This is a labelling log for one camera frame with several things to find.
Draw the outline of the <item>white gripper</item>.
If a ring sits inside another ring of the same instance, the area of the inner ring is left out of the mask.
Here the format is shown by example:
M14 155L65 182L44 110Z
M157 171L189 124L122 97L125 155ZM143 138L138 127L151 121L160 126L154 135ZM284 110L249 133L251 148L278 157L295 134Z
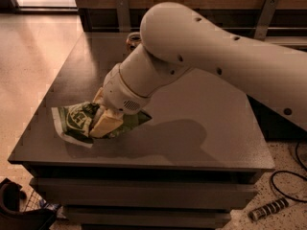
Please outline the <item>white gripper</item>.
M100 108L98 110L89 135L94 138L104 137L123 124L122 113L134 115L147 105L149 101L150 98L140 97L129 89L121 76L120 63L117 63L106 74L103 88L100 87L98 89L93 99L93 103L103 104L109 109Z

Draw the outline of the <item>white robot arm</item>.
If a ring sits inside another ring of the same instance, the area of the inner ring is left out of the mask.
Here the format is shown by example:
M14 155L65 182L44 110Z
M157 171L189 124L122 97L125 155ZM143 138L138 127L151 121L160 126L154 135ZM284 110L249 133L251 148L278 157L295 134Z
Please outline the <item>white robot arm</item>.
M151 7L141 43L105 77L89 134L101 138L138 113L160 87L197 68L229 82L307 129L307 54L231 34L178 3Z

